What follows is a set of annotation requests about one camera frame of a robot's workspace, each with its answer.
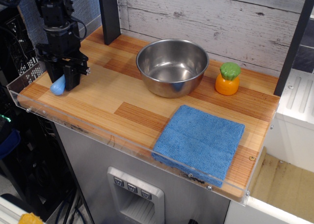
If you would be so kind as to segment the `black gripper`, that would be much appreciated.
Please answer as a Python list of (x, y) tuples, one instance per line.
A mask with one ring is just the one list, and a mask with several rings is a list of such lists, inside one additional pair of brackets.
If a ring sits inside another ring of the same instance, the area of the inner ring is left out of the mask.
[(80, 52), (78, 25), (44, 27), (48, 43), (36, 44), (39, 60), (43, 61), (52, 83), (63, 75), (65, 88), (71, 91), (80, 83), (80, 74), (90, 74), (88, 57)]

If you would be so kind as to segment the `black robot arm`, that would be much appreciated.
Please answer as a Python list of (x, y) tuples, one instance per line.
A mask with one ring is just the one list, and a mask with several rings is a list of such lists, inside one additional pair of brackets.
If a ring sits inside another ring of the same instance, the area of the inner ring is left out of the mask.
[(71, 0), (34, 0), (40, 17), (47, 44), (37, 43), (39, 60), (46, 67), (52, 83), (65, 77), (65, 89), (70, 91), (80, 83), (81, 75), (88, 75), (88, 57), (80, 52), (82, 37), (79, 36), (79, 19)]

